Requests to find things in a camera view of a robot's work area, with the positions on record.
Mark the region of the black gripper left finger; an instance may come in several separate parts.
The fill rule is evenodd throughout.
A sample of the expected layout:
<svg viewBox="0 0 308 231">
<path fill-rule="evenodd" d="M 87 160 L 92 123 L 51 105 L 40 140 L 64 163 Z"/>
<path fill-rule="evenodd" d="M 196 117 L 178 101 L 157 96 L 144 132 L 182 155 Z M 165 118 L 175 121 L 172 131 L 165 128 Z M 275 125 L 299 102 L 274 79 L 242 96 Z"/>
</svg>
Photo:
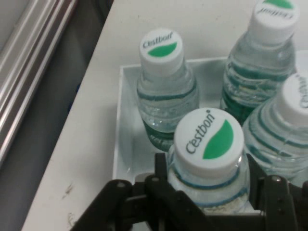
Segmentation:
<svg viewBox="0 0 308 231">
<path fill-rule="evenodd" d="M 139 222 L 152 231 L 199 231 L 205 223 L 192 200 L 168 183 L 164 153 L 155 154 L 154 174 L 143 182 L 108 182 L 72 230 L 128 231 Z"/>
</svg>

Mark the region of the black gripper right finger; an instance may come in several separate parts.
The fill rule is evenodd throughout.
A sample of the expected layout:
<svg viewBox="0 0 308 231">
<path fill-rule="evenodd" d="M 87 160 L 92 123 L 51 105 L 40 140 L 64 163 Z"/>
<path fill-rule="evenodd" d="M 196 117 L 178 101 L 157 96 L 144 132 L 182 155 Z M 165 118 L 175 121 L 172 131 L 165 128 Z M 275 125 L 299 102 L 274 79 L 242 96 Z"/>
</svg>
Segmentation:
<svg viewBox="0 0 308 231">
<path fill-rule="evenodd" d="M 250 169 L 249 202 L 259 214 L 248 216 L 249 231 L 306 231 L 308 182 L 301 187 L 279 175 L 267 175 L 247 154 Z"/>
</svg>

